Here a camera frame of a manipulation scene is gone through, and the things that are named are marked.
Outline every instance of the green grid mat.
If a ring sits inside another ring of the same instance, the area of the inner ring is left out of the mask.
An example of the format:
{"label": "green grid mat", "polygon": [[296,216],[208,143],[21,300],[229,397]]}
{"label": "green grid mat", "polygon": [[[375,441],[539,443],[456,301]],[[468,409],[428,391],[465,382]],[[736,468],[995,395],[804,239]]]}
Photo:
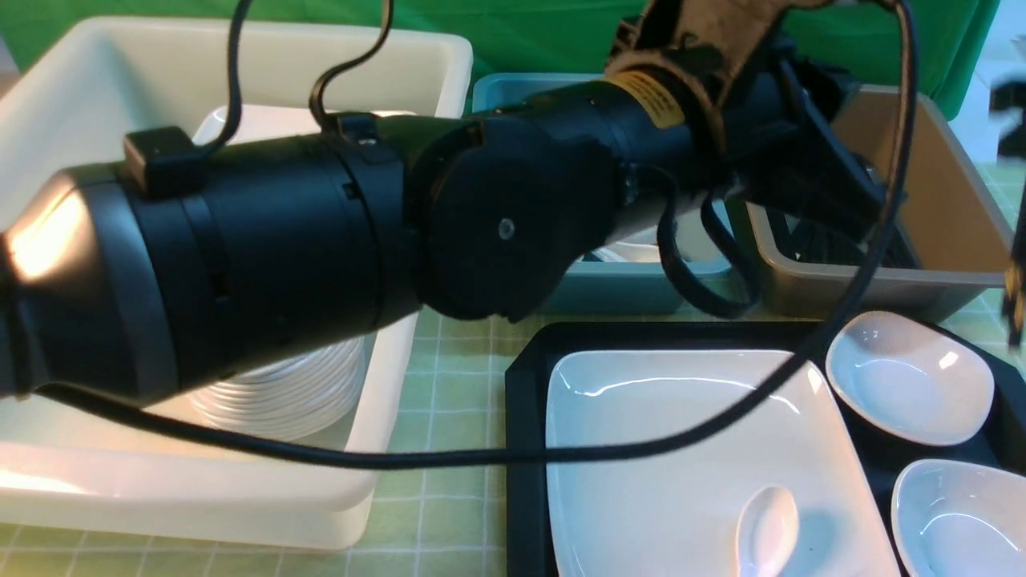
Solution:
{"label": "green grid mat", "polygon": [[[1018,213],[1026,171],[994,165],[980,168],[1011,222]],[[944,325],[1022,371],[1021,358],[1010,356],[1004,346],[999,304],[1000,292],[988,291]],[[764,311],[755,317],[780,318]],[[708,318],[695,311],[647,318],[664,319]],[[561,319],[534,317],[511,325],[496,319],[457,322],[431,311],[422,313],[391,449],[501,447],[503,374],[530,337],[555,320]],[[366,533],[351,550],[339,553],[0,525],[0,544],[5,544],[0,546],[0,576],[502,576],[505,498],[500,467],[386,472],[374,494]]]}

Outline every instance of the robotic arm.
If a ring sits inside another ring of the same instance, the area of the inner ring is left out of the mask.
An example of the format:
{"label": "robotic arm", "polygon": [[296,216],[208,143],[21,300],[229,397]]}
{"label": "robotic arm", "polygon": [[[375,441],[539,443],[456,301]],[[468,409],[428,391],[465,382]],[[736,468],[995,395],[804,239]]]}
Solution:
{"label": "robotic arm", "polygon": [[[123,162],[58,172],[4,233],[0,396],[61,383],[145,407],[423,305],[516,321],[583,254],[713,198],[861,240],[884,191],[829,128],[857,83],[779,33],[830,3],[653,0],[602,79],[463,119],[342,113],[209,158],[176,127],[128,134]],[[667,244],[700,308],[757,299],[750,266],[728,303]]]}

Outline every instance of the black cable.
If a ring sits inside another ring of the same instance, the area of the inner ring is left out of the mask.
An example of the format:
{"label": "black cable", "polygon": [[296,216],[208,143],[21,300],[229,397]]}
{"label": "black cable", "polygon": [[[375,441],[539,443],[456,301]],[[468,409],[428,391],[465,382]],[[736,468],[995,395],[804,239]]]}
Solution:
{"label": "black cable", "polygon": [[680,187],[670,172],[659,166],[647,166],[663,176],[667,181],[666,208],[659,219],[656,228],[656,240],[659,244],[659,261],[663,266],[666,279],[680,293],[680,296],[694,307],[706,314],[719,318],[740,318],[752,310],[762,298],[762,286],[759,282],[759,271],[748,260],[738,241],[726,230],[719,217],[713,211],[713,202],[722,199],[727,189],[713,191],[702,201],[702,227],[716,248],[722,253],[731,268],[741,278],[742,287],[748,297],[745,301],[732,301],[717,295],[705,285],[695,273],[687,268],[680,248],[677,246],[677,197]]}
{"label": "black cable", "polygon": [[310,89],[310,114],[313,115],[314,120],[317,121],[317,125],[320,126],[322,130],[332,129],[330,117],[324,110],[324,90],[327,89],[327,85],[340,74],[350,71],[367,62],[382,49],[382,46],[385,45],[385,41],[388,40],[389,33],[392,32],[392,14],[394,12],[394,0],[382,0],[381,32],[378,33],[378,40],[374,41],[373,45],[370,46],[367,51],[351,61],[344,62],[339,66],[328,69],[327,72],[322,74],[320,78],[314,82],[313,88]]}
{"label": "black cable", "polygon": [[829,344],[833,336],[854,315],[873,274],[883,260],[898,219],[900,191],[904,190],[908,169],[918,79],[918,47],[911,10],[906,0],[881,0],[880,5],[893,10],[899,23],[902,40],[901,90],[895,147],[891,158],[891,182],[886,188],[878,226],[866,252],[866,260],[849,284],[840,303],[820,326],[805,339],[798,350],[781,363],[761,384],[721,413],[682,432],[642,443],[594,447],[560,447],[534,450],[481,449],[436,453],[346,453],[291,443],[258,438],[241,433],[218,430],[160,417],[123,406],[89,392],[65,386],[42,387],[39,393],[55,401],[74,407],[96,417],[128,427],[188,440],[200,445],[240,451],[273,459],[298,463],[352,469],[398,470],[415,468],[464,467],[481,465],[514,465],[542,463],[574,463],[621,461],[652,457],[677,451],[701,443],[726,429],[754,411],[780,389],[815,353]]}
{"label": "black cable", "polygon": [[218,138],[202,147],[203,156],[209,157],[225,148],[239,131],[242,122],[242,86],[239,82],[239,44],[242,42],[242,25],[246,22],[252,0],[239,0],[228,26],[228,114]]}

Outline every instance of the yellow label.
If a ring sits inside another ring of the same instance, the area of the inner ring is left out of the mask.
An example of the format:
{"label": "yellow label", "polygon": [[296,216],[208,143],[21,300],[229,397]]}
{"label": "yellow label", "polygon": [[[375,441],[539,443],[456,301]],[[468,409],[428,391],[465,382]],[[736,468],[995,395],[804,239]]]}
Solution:
{"label": "yellow label", "polygon": [[673,93],[655,78],[637,70],[629,70],[607,76],[602,80],[619,86],[641,105],[657,128],[669,128],[683,124],[684,111],[680,109]]}

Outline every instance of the green backdrop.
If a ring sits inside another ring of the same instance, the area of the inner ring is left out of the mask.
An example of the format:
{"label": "green backdrop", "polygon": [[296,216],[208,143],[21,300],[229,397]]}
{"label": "green backdrop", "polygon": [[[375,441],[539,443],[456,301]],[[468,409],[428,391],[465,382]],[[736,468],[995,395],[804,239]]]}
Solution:
{"label": "green backdrop", "polygon": [[[949,117],[957,112],[998,0],[910,0],[921,42],[921,90]],[[5,0],[0,33],[23,69],[75,23],[101,14],[227,17],[235,0]],[[474,79],[496,71],[599,72],[617,23],[633,0],[396,0],[397,28],[443,31],[474,46]],[[254,20],[374,26],[380,0],[255,0]],[[803,51],[894,84],[894,18],[873,5],[789,16]]]}

